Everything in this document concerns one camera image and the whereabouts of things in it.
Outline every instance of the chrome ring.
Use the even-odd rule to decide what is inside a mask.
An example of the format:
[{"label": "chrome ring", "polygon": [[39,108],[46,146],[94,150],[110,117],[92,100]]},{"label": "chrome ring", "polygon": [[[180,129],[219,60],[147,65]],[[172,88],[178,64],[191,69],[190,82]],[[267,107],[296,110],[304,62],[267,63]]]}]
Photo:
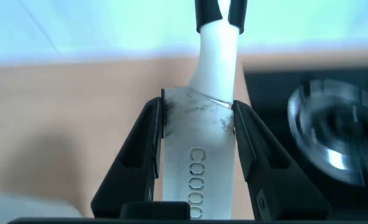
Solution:
[{"label": "chrome ring", "polygon": [[[368,170],[368,92],[335,80],[312,80],[307,85],[296,89],[288,101],[290,131],[299,149],[331,177],[364,185],[362,172]],[[349,114],[352,118],[344,119]],[[330,117],[334,124],[328,122]],[[335,131],[342,117],[344,128]],[[342,134],[352,129],[359,136],[346,138]]]}]

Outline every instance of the black tube end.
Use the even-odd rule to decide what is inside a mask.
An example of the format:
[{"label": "black tube end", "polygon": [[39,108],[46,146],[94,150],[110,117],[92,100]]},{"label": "black tube end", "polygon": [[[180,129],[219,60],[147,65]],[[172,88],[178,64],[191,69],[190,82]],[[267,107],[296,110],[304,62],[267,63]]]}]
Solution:
[{"label": "black tube end", "polygon": [[[228,21],[244,32],[247,0],[231,0]],[[218,0],[195,0],[196,31],[201,32],[202,26],[222,19]]]}]

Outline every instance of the white plastic part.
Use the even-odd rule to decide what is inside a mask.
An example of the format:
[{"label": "white plastic part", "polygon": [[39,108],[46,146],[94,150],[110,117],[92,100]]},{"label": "white plastic part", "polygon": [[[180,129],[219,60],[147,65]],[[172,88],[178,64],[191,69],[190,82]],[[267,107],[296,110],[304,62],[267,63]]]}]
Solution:
[{"label": "white plastic part", "polygon": [[185,201],[192,219],[230,219],[234,112],[190,88],[165,89],[163,200]]},{"label": "white plastic part", "polygon": [[239,29],[222,20],[201,27],[201,53],[187,88],[165,89],[163,200],[185,201],[192,219],[231,218],[235,170],[234,83]]},{"label": "white plastic part", "polygon": [[201,27],[201,52],[188,87],[212,99],[232,104],[239,28],[229,24],[231,0],[219,0],[223,19]]}]

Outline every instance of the white wall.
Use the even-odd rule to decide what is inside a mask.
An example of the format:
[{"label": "white wall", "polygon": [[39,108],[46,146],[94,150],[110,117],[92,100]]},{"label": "white wall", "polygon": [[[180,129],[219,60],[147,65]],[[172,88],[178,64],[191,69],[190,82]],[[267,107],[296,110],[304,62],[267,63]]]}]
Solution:
[{"label": "white wall", "polygon": [[[196,55],[195,27],[193,0],[0,0],[0,60]],[[241,52],[359,46],[368,0],[248,0]]]}]

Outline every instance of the wooden surface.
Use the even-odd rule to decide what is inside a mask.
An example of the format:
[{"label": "wooden surface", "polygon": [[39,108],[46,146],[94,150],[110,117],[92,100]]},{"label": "wooden surface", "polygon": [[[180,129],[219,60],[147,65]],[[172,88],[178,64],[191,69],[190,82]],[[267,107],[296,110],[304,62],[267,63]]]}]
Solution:
[{"label": "wooden surface", "polygon": [[[248,69],[368,64],[368,51],[245,55]],[[196,58],[0,67],[0,191],[90,201],[143,105],[184,86]],[[235,98],[248,102],[238,66]],[[161,199],[161,179],[155,197]],[[233,218],[252,218],[236,164]]]}]

